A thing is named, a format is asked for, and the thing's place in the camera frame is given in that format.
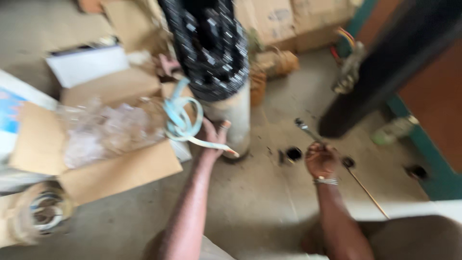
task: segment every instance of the light blue hose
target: light blue hose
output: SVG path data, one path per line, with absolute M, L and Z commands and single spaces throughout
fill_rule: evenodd
M 189 84 L 188 78 L 183 78 L 178 82 L 173 94 L 170 98 L 166 98 L 164 101 L 164 110 L 169 119 L 167 120 L 167 126 L 165 128 L 165 134 L 168 138 L 174 141 L 184 142 L 190 141 L 199 146 L 221 149 L 227 152 L 233 153 L 236 157 L 238 153 L 233 151 L 229 146 L 225 144 L 219 144 L 214 142 L 205 142 L 194 138 L 199 132 L 204 118 L 204 110 L 201 104 L 192 97 L 181 97 L 183 89 Z M 188 114 L 186 113 L 184 106 L 191 103 L 196 108 L 196 122 L 194 125 L 191 124 Z

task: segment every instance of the black pole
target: black pole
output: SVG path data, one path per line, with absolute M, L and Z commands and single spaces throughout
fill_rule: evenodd
M 354 90 L 339 95 L 319 123 L 338 138 L 377 109 L 462 31 L 462 0 L 404 0 L 359 69 Z

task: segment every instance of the hand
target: hand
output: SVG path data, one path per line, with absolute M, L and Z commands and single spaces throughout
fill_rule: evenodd
M 226 134 L 228 133 L 228 129 L 231 126 L 231 122 L 226 120 L 221 123 L 218 132 L 215 129 L 215 126 L 210 122 L 207 118 L 204 118 L 202 121 L 202 128 L 201 132 L 203 132 L 203 140 L 206 142 L 214 142 L 214 143 L 226 143 Z M 212 149 L 212 148 L 204 148 L 204 153 L 207 156 L 212 156 L 214 160 L 218 159 L 223 153 L 223 150 Z
M 308 147 L 305 155 L 306 168 L 314 178 L 333 178 L 340 165 L 339 154 L 331 145 L 314 142 Z

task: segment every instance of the plastic bag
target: plastic bag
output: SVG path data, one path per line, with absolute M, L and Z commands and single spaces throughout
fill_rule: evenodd
M 78 107 L 59 106 L 57 113 L 68 135 L 65 165 L 78 168 L 157 143 L 164 138 L 161 102 L 143 99 L 140 105 L 149 108 L 146 111 L 127 104 L 116 109 L 102 106 L 99 98 Z

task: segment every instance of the silver bracelet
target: silver bracelet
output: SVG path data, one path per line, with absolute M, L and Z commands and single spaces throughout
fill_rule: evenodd
M 337 179 L 326 179 L 326 178 L 320 176 L 320 177 L 314 179 L 313 183 L 314 184 L 324 183 L 324 184 L 338 185 L 339 181 Z

